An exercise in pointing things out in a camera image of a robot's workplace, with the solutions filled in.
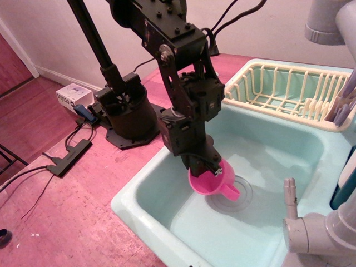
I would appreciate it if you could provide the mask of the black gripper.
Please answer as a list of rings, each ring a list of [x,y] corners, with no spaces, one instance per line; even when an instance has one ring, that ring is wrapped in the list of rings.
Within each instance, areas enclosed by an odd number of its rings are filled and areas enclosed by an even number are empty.
[[[206,134],[204,121],[191,121],[170,108],[160,110],[158,123],[165,146],[181,157],[194,177],[207,171],[214,176],[223,173],[221,155],[214,148],[213,138]]]

